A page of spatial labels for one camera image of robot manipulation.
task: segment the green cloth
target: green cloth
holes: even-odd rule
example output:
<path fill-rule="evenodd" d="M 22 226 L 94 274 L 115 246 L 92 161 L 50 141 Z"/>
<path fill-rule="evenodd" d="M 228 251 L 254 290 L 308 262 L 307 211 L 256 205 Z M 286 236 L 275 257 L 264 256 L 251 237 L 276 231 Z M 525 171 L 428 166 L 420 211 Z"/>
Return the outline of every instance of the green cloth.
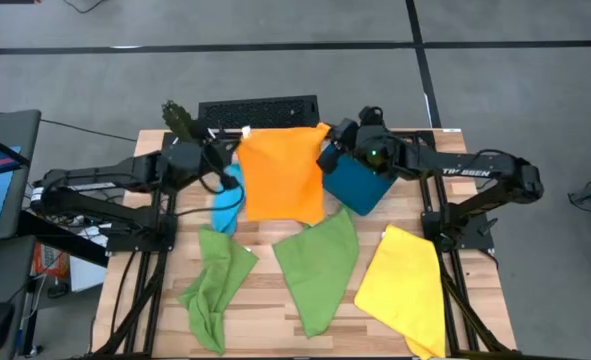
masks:
<path fill-rule="evenodd" d="M 273 245 L 307 337 L 326 331 L 344 297 L 359 245 L 351 218 L 337 214 Z"/>
<path fill-rule="evenodd" d="M 188 310 L 188 323 L 204 348 L 224 353 L 224 310 L 242 286 L 257 257 L 226 234 L 199 230 L 202 272 L 177 300 Z"/>

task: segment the towel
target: towel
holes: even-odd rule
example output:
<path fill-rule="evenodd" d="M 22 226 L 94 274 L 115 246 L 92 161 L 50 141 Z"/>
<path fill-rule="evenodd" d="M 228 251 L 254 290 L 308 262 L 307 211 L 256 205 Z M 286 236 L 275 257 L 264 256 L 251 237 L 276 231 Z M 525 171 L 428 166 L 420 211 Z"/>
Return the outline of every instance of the towel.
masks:
<path fill-rule="evenodd" d="M 204 348 L 224 353 L 224 310 L 257 257 L 225 234 L 199 231 L 202 272 L 177 299 L 188 310 L 193 335 Z"/>
<path fill-rule="evenodd" d="M 252 130 L 237 149 L 246 182 L 249 221 L 324 219 L 322 171 L 317 166 L 329 126 Z"/>
<path fill-rule="evenodd" d="M 389 225 L 355 305 L 402 334 L 422 360 L 446 357 L 444 300 L 432 242 Z"/>
<path fill-rule="evenodd" d="M 319 335 L 333 320 L 357 262 L 355 228 L 342 208 L 316 226 L 273 245 L 304 334 Z"/>
<path fill-rule="evenodd" d="M 221 208 L 235 204 L 242 195 L 242 188 L 244 188 L 242 169 L 238 164 L 227 166 L 226 169 L 224 169 L 224 172 L 228 175 L 234 176 L 239 183 L 239 187 L 226 190 L 223 193 L 216 195 L 215 199 L 213 200 L 213 207 L 215 208 Z M 243 201 L 231 209 L 211 212 L 211 225 L 213 226 L 213 230 L 224 233 L 228 236 L 233 236 L 233 234 L 235 234 L 235 230 L 237 230 L 237 214 L 239 213 L 242 206 L 244 206 Z"/>

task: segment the floor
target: floor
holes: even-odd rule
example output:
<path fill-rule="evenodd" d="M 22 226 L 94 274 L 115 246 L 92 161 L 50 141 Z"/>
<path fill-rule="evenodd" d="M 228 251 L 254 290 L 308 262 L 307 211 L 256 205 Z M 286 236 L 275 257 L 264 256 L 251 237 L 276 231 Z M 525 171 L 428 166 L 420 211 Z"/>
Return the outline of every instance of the floor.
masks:
<path fill-rule="evenodd" d="M 94 0 L 71 0 L 80 8 Z M 424 42 L 591 40 L 591 1 L 416 1 Z M 0 48 L 284 42 L 412 42 L 404 1 L 108 0 L 81 15 L 60 0 L 0 5 Z M 427 49 L 433 91 L 410 48 L 0 55 L 0 111 L 127 137 L 162 128 L 167 99 L 316 94 L 323 120 L 384 109 L 392 127 L 464 131 L 540 168 L 546 193 L 492 213 L 496 256 L 519 348 L 591 359 L 591 214 L 566 194 L 591 180 L 591 48 Z M 134 144 L 42 124 L 31 179 L 108 165 Z M 40 312 L 44 359 L 86 351 L 98 289 Z"/>

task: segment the wooden tabletop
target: wooden tabletop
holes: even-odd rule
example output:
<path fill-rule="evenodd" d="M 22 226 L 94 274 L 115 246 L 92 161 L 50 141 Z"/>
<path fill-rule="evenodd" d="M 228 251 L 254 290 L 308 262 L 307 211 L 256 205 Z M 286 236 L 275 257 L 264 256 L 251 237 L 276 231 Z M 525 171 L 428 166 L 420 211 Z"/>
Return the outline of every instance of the wooden tabletop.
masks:
<path fill-rule="evenodd" d="M 437 150 L 442 152 L 466 152 L 464 138 L 458 130 L 434 130 Z M 144 130 L 139 134 L 136 155 L 159 150 L 164 131 Z M 214 184 L 215 177 L 207 177 Z M 476 193 L 473 180 L 446 178 L 448 200 L 460 202 Z M 430 182 L 431 194 L 435 195 L 434 183 Z M 177 211 L 208 207 L 212 195 L 199 183 L 184 189 L 177 201 Z M 124 204 L 138 207 L 150 203 L 144 194 L 128 193 Z M 439 204 L 436 198 L 433 204 Z M 325 211 L 335 213 L 338 201 L 325 194 Z M 404 338 L 353 305 L 353 297 L 371 261 L 380 235 L 387 224 L 396 225 L 413 234 L 422 236 L 420 213 L 423 211 L 422 196 L 418 182 L 397 180 L 386 196 L 366 217 L 353 216 L 358 233 L 360 254 L 348 284 L 344 299 L 328 330 L 307 339 L 304 336 L 297 310 L 286 288 L 279 264 L 275 259 L 272 244 L 302 231 L 293 221 L 248 222 L 242 211 L 233 239 L 248 247 L 259 261 L 246 278 L 225 312 L 224 328 L 226 353 L 224 356 L 412 356 Z M 202 212 L 184 216 L 179 220 L 175 249 L 169 253 L 164 277 L 161 309 L 153 357 L 206 357 L 216 354 L 205 350 L 191 334 L 188 312 L 176 300 L 201 271 L 198 229 L 210 223 L 210 213 Z M 462 266 L 470 303 L 486 326 L 509 348 L 515 348 L 504 296 L 495 264 L 475 250 L 460 251 Z M 109 335 L 111 317 L 117 288 L 124 272 L 129 254 L 111 257 L 102 290 L 93 330 L 93 349 L 101 347 Z M 119 304 L 118 324 L 126 315 L 133 300 L 139 255 L 128 272 Z M 453 304 L 460 347 L 466 340 L 462 319 Z M 140 326 L 135 350 L 143 347 L 144 327 L 148 308 L 140 317 Z"/>

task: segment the orange cloth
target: orange cloth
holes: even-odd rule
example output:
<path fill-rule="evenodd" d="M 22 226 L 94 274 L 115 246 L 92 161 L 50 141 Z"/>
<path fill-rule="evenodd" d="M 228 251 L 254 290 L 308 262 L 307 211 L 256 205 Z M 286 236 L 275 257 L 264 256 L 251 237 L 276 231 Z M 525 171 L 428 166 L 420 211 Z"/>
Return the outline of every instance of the orange cloth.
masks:
<path fill-rule="evenodd" d="M 316 160 L 329 126 L 251 130 L 237 154 L 251 221 L 324 218 L 322 171 Z"/>

